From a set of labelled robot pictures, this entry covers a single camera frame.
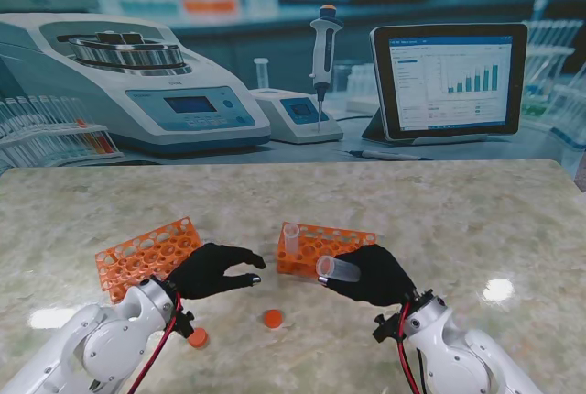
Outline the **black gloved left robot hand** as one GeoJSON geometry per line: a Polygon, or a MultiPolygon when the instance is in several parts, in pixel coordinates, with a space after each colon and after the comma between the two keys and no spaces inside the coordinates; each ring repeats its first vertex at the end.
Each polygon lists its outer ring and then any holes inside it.
{"type": "Polygon", "coordinates": [[[250,249],[207,243],[194,250],[165,279],[173,292],[187,300],[199,300],[230,290],[253,287],[261,279],[255,273],[227,276],[241,264],[265,269],[266,262],[250,249]]]}

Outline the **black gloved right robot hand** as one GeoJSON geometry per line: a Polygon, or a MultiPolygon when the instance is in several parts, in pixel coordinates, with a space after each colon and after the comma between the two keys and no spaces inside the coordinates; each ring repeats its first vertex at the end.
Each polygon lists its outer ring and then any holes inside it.
{"type": "Polygon", "coordinates": [[[415,296],[415,284],[392,253],[384,247],[361,246],[336,258],[354,264],[361,271],[356,282],[319,277],[323,286],[342,296],[353,301],[368,302],[376,307],[401,304],[415,296]]]}

